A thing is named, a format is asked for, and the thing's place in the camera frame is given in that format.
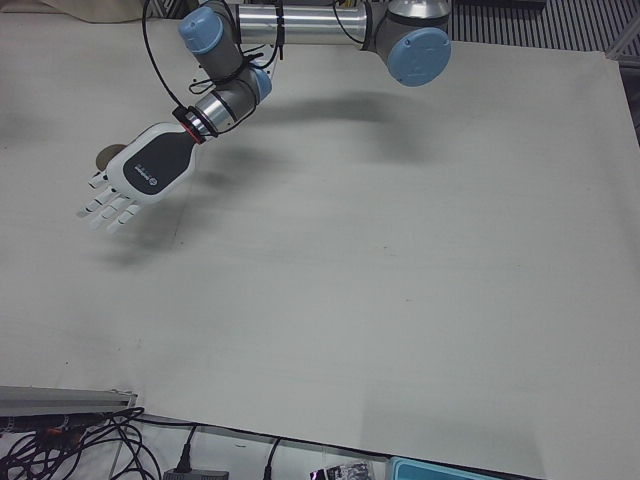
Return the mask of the white grey robot hand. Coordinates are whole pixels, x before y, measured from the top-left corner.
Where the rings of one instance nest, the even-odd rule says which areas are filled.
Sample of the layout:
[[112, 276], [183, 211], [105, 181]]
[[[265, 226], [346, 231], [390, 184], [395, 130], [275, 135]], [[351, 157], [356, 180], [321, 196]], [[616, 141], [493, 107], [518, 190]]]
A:
[[77, 216], [90, 216], [93, 230], [119, 230], [193, 173], [196, 145], [183, 126], [158, 123], [127, 145], [104, 148], [96, 157], [97, 172], [89, 179], [96, 195]]

